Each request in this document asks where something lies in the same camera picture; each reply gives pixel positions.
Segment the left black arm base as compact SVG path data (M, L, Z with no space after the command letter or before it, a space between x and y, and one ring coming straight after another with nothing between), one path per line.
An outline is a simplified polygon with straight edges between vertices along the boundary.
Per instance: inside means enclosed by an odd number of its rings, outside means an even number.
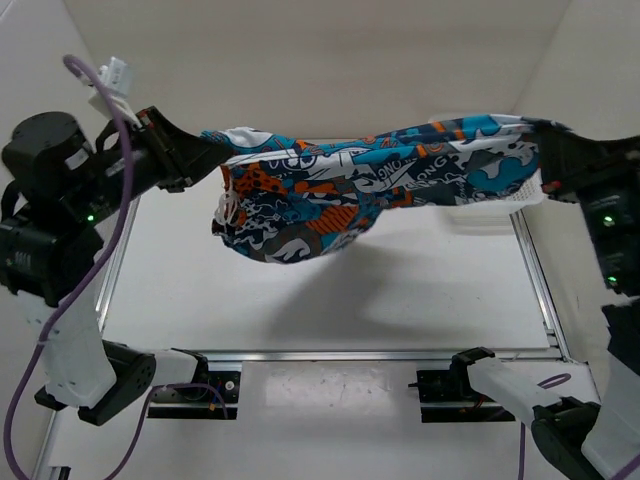
M147 410L150 419L235 420L241 387L240 370L210 370L204 387L165 388L151 397Z

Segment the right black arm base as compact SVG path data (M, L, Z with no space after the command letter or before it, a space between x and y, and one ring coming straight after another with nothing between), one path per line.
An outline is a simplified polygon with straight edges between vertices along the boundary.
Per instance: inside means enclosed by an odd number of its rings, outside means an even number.
M515 417L481 394L464 396L446 370L418 370L407 388L418 394L423 424L505 423Z

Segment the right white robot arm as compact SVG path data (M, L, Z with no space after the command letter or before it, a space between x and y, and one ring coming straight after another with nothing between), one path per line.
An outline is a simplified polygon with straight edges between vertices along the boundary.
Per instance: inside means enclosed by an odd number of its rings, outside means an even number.
M492 115L455 123L463 143L532 139L541 188L581 209L603 282L625 302L604 305L607 384L601 403L549 391L477 347L455 355L449 387L460 399L497 401L569 479L639 476L639 139L598 141L546 120Z

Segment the colourful patterned shorts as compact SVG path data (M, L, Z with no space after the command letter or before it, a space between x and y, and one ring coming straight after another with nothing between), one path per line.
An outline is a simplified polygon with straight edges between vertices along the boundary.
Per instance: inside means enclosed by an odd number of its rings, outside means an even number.
M212 232L259 262L336 252L387 211L500 200L537 171L534 121L479 115L330 144L249 127L206 131L227 146Z

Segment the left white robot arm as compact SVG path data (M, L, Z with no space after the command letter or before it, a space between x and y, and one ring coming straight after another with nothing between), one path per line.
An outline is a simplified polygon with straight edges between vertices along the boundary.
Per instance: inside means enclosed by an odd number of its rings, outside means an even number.
M75 407L100 426L157 382L159 356L104 340L76 289L97 266L97 226L153 188L180 193L227 161L231 148L180 130L157 109L117 136L89 141L69 113L22 121L3 148L12 175L1 201L1 282L29 308L49 381L36 402Z

